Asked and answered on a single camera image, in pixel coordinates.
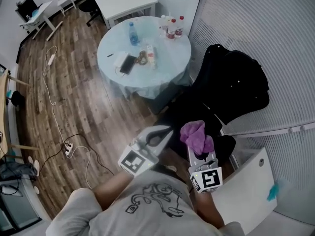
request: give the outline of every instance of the purple towel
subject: purple towel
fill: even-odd
[[[205,136],[205,122],[191,121],[181,128],[181,141],[192,148],[197,155],[215,150],[211,136]]]

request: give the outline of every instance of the blue water bottle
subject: blue water bottle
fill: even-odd
[[[132,45],[137,45],[139,42],[138,34],[133,25],[133,22],[129,22],[129,39]]]

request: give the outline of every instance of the computer monitor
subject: computer monitor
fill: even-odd
[[[27,16],[31,18],[33,11],[35,11],[36,9],[37,9],[37,5],[33,0],[25,0],[18,6],[16,11],[27,22],[28,21]]]

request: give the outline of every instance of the wooden floor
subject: wooden floor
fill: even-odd
[[[30,83],[26,88],[18,85],[17,90],[26,96],[26,109],[17,112],[20,143],[39,147],[40,151],[24,151],[24,157],[31,155],[40,164],[61,149],[62,140],[55,124],[52,106],[42,80],[45,53],[56,45],[58,51],[51,67],[47,68],[47,82],[52,102],[56,102],[54,112],[63,138],[83,134],[98,152],[101,163],[113,173],[120,169],[117,165],[125,146],[143,128],[152,125],[154,116],[140,97],[132,96],[130,101],[115,98],[101,78],[97,67],[97,47],[106,34],[105,24],[94,20],[86,26],[89,14],[75,10],[59,14],[52,22],[62,26],[50,41],[46,37],[50,29],[46,26],[35,40],[29,39],[23,45],[19,60],[18,79]],[[87,146],[84,139],[74,136],[67,140],[74,146]],[[174,152],[167,152],[164,161],[176,165],[179,175],[186,180],[184,169],[188,163]],[[101,167],[93,151],[88,168],[91,187],[107,181],[111,174]],[[53,218],[63,208],[69,195],[75,189],[88,187],[85,169],[89,153],[84,148],[76,150],[72,159],[64,153],[51,158],[33,184],[39,188],[39,197],[48,214]]]

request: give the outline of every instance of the light blue tablecloth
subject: light blue tablecloth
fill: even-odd
[[[129,21],[133,21],[140,39],[137,46],[132,46],[128,36]],[[129,75],[121,76],[115,71],[114,62],[119,52],[128,52],[139,56],[145,50],[146,43],[155,49],[155,69],[146,65],[135,64]],[[138,17],[125,20],[102,38],[97,50],[97,62],[103,78],[109,82],[116,95],[128,97],[137,92],[140,96],[155,99],[170,82],[176,85],[189,84],[187,72],[191,56],[191,46],[187,36],[171,40],[160,37],[157,17]]]

